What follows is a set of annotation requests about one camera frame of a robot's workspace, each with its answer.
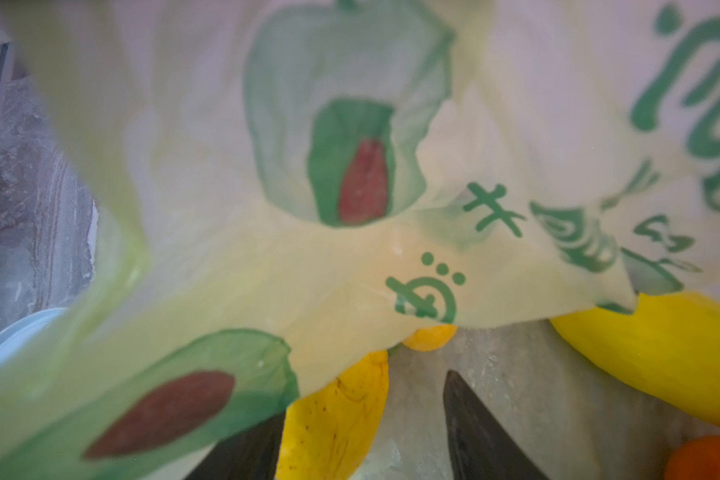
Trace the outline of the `yellow banana fruit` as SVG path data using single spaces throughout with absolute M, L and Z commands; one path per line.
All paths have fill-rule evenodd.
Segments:
M 389 392 L 388 353 L 365 356 L 286 411 L 275 477 L 348 479 L 379 428 Z

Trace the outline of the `yellow mango fruit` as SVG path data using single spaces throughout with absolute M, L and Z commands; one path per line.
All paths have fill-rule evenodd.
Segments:
M 698 293 L 643 295 L 631 315 L 592 309 L 551 324 L 611 376 L 720 427 L 720 303 Z

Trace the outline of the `orange fruit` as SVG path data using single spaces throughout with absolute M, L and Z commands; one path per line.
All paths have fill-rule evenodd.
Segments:
M 720 436 L 693 440 L 676 449 L 667 462 L 663 478 L 720 479 Z

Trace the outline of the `yellow-green plastic bag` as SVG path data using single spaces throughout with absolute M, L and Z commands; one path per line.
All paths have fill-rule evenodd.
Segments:
M 720 282 L 720 1 L 0 1 L 100 205 L 0 479 L 137 479 L 430 325 Z

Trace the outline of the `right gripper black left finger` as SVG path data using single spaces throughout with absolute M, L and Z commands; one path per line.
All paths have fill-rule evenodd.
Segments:
M 186 480 L 273 480 L 286 413 L 219 442 Z

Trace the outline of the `yellow lemon fruit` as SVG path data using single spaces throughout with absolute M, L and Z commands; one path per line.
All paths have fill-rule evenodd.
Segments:
M 458 327 L 450 324 L 422 328 L 407 337 L 402 344 L 417 352 L 435 351 L 447 345 L 457 331 Z

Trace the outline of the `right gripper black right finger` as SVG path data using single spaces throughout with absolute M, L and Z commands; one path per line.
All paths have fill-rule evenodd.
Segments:
M 448 449 L 459 480 L 547 480 L 455 370 L 443 390 Z

